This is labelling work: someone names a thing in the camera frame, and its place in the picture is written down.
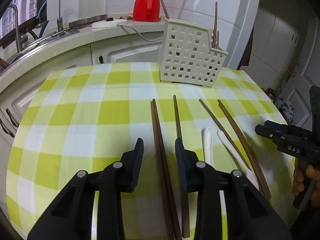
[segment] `red kettle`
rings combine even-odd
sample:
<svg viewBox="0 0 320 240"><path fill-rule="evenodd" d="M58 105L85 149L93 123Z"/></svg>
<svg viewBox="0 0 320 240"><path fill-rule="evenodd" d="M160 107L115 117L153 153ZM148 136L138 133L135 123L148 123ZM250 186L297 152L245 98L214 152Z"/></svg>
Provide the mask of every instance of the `red kettle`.
<svg viewBox="0 0 320 240"><path fill-rule="evenodd" d="M132 19L138 22L157 22L160 16L160 0L136 0Z"/></svg>

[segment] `sink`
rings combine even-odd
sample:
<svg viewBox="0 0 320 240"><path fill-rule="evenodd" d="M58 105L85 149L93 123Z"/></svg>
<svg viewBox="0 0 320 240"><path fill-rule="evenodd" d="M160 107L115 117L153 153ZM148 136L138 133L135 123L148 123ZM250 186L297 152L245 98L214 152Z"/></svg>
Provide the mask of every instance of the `sink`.
<svg viewBox="0 0 320 240"><path fill-rule="evenodd" d="M30 43L27 47L25 47L25 49L23 49L23 51L21 51L20 53L14 54L7 60L9 64L9 68L10 68L10 65L12 65L13 63L17 62L18 60L22 60L32 56L36 52L43 49L45 46L77 33L79 33L78 30L68 28L61 32L52 33L50 35L44 36L34 41L33 43Z"/></svg>

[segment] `silver bolt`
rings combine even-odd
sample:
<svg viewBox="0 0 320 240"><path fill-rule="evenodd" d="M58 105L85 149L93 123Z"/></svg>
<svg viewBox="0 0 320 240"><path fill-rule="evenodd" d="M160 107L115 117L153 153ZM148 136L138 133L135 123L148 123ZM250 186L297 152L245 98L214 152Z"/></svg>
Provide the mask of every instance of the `silver bolt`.
<svg viewBox="0 0 320 240"><path fill-rule="evenodd" d="M79 178L83 178L86 174L87 174L87 173L86 173L85 171L78 171L78 172L77 172L77 176L78 176Z"/></svg>
<svg viewBox="0 0 320 240"><path fill-rule="evenodd" d="M113 164L113 167L114 167L115 169L119 169L119 168L121 168L122 166L123 166L122 162L116 162L116 163Z"/></svg>
<svg viewBox="0 0 320 240"><path fill-rule="evenodd" d="M204 162L197 162L196 163L196 166L198 167L198 168L204 168L205 167L205 163Z"/></svg>
<svg viewBox="0 0 320 240"><path fill-rule="evenodd" d="M232 175L235 176L235 177L237 177L237 178L239 178L239 177L242 176L242 172L239 171L239 170L234 170L234 171L232 172Z"/></svg>

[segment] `yellow and white tablecloth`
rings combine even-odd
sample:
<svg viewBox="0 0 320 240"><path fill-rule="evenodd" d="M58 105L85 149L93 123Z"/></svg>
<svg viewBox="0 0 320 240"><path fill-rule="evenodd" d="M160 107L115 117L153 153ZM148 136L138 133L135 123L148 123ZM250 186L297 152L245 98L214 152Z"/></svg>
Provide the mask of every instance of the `yellow and white tablecloth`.
<svg viewBox="0 0 320 240"><path fill-rule="evenodd" d="M180 187L174 141L177 138L173 95L177 96L184 146L204 160L202 132L216 127L199 103L202 98L245 155L220 110L220 99L252 146L272 194L271 204L290 224L296 213L291 195L293 158L255 134L266 120L284 123L276 107L243 71L222 68L214 87L165 83L157 63L101 64L52 73L28 107L15 137L7 172L8 213L25 239L43 211L79 170L101 171L144 141L138 186L122 194L126 239L165 239L164 217L156 171L150 101L157 102L162 135L180 213ZM217 170L238 168L220 141L214 141ZM193 239L196 193L189 194ZM226 217L223 210L224 239ZM93 216L95 239L96 220Z"/></svg>

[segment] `white plastic basket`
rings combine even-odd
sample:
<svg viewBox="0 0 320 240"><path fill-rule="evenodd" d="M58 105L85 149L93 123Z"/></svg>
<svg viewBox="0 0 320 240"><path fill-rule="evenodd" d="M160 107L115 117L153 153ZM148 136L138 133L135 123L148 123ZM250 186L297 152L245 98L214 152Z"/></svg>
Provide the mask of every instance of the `white plastic basket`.
<svg viewBox="0 0 320 240"><path fill-rule="evenodd" d="M180 20L166 20L158 48L160 80L212 87L227 52L211 47L213 29Z"/></svg>

